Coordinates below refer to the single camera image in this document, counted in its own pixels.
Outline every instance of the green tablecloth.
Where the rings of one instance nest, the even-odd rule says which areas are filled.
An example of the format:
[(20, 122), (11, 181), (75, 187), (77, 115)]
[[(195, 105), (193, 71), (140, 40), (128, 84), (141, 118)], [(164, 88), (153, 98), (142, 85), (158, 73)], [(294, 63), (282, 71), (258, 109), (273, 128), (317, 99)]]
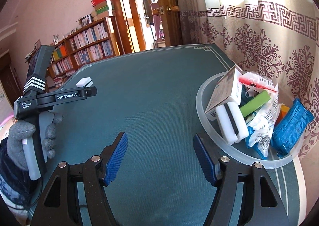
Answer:
[[(117, 178), (105, 188), (116, 219), (123, 226), (203, 225), (215, 188), (205, 180), (192, 146), (194, 134), (204, 130), (195, 99), (207, 78), (231, 66), (214, 44), (159, 48), (83, 66), (63, 88), (91, 77), (98, 94), (55, 107), (64, 121), (57, 126), (56, 157), (48, 162), (45, 182), (60, 161), (82, 163), (124, 131), (129, 147)], [(293, 162), (269, 174), (296, 226)], [(237, 225), (241, 195), (239, 184), (231, 225)], [(85, 204), (82, 184), (79, 200)], [(84, 225), (90, 225), (87, 209), (81, 212)]]

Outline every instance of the beige curtain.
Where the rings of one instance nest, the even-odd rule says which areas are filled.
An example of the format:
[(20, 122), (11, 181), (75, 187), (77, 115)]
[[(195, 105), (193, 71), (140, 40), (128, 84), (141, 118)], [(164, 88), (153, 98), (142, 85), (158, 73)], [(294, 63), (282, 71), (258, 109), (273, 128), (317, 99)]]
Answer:
[(298, 97), (315, 119), (299, 157), (319, 136), (319, 10), (313, 0), (178, 0), (184, 44), (216, 43), (244, 70), (276, 77), (280, 102)]

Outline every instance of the brass door knob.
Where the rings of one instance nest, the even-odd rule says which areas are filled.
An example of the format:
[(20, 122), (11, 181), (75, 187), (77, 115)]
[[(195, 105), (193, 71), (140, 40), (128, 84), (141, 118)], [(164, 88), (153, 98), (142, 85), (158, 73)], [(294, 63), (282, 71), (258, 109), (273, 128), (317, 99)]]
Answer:
[(153, 15), (160, 15), (159, 9), (158, 9), (158, 8), (154, 9), (154, 10), (152, 11), (152, 14), (153, 14)]
[(168, 12), (177, 13), (177, 12), (179, 12), (179, 6), (178, 6), (178, 5), (173, 5), (173, 6), (171, 6), (171, 7), (167, 7), (167, 11), (168, 11)]

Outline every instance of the stack of boxes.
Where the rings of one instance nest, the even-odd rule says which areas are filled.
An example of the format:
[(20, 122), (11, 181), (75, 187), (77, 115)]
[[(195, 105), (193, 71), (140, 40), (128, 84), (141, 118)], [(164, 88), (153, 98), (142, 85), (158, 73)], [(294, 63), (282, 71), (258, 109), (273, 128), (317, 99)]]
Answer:
[(94, 21), (102, 19), (104, 17), (115, 16), (115, 10), (112, 0), (92, 0), (92, 6), (97, 13), (97, 16), (94, 17)]

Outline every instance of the gray glove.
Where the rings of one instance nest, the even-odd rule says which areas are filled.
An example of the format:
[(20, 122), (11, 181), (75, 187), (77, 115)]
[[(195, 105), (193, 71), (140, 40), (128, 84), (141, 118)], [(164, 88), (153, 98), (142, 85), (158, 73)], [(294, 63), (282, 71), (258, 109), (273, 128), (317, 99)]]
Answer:
[[(53, 123), (49, 124), (45, 130), (45, 139), (42, 144), (47, 151), (47, 157), (52, 159), (55, 156), (55, 125), (63, 120), (61, 114), (55, 114)], [(13, 163), (24, 171), (28, 171), (27, 161), (24, 156), (22, 140), (31, 137), (35, 132), (35, 126), (23, 120), (18, 120), (9, 129), (7, 140), (7, 153)]]

